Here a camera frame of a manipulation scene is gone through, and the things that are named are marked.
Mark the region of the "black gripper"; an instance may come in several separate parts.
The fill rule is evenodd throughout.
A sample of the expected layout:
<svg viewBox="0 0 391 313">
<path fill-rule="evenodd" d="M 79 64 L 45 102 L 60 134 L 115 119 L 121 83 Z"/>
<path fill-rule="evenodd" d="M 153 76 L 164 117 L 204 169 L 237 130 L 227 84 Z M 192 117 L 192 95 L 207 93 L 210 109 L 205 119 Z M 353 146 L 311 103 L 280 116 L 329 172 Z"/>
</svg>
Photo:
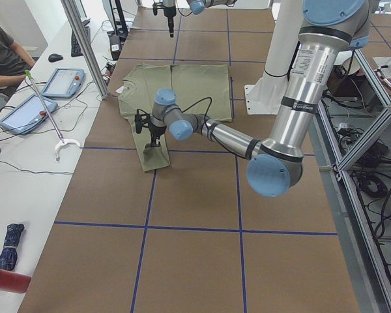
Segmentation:
<svg viewBox="0 0 391 313">
<path fill-rule="evenodd" d="M 174 37 L 174 17 L 176 16 L 176 6 L 165 7 L 165 17 L 167 18 L 167 24 L 169 27 L 170 38 Z"/>
<path fill-rule="evenodd" d="M 161 146 L 160 137 L 165 133 L 165 127 L 159 127 L 154 124 L 149 125 L 149 131 L 151 133 L 151 147 Z"/>
</svg>

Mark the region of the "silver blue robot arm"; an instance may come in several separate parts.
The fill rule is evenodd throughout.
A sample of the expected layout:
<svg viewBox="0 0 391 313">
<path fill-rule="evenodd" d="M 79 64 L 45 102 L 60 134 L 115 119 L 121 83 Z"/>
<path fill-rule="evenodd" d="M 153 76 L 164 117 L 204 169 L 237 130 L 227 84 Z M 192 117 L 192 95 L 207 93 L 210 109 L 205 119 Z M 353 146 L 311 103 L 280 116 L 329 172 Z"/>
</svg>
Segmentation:
<svg viewBox="0 0 391 313">
<path fill-rule="evenodd" d="M 303 142 L 339 53 L 363 47 L 375 1 L 304 1 L 297 52 L 275 116 L 258 115 L 244 127 L 207 113 L 182 110 L 171 89 L 156 92 L 146 116 L 151 141 L 171 134 L 184 141 L 199 134 L 247 160 L 246 180 L 264 197 L 285 194 L 301 179 Z"/>
<path fill-rule="evenodd" d="M 187 4 L 190 9 L 190 13 L 194 15 L 201 14 L 206 8 L 215 7 L 218 5 L 225 5 L 227 7 L 232 7 L 236 1 L 231 0 L 223 0 L 223 1 L 215 1 L 215 0 L 189 0 Z M 154 1 L 152 4 L 152 12 L 156 16 L 158 11 L 162 10 L 164 12 L 164 16 L 167 18 L 167 26 L 169 29 L 169 36 L 171 38 L 174 37 L 174 18 L 177 15 L 177 6 L 176 1 Z"/>
</svg>

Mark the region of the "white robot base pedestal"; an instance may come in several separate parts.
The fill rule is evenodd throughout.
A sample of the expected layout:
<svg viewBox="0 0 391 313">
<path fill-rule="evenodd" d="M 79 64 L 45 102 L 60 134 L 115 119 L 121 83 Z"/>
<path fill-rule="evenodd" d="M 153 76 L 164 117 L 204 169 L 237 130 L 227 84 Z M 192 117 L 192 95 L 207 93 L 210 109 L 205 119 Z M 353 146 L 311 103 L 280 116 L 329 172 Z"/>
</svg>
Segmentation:
<svg viewBox="0 0 391 313">
<path fill-rule="evenodd" d="M 275 115 L 289 82 L 291 61 L 296 57 L 298 32 L 304 20 L 303 2 L 282 1 L 263 75 L 254 85 L 245 85 L 249 115 Z"/>
</svg>

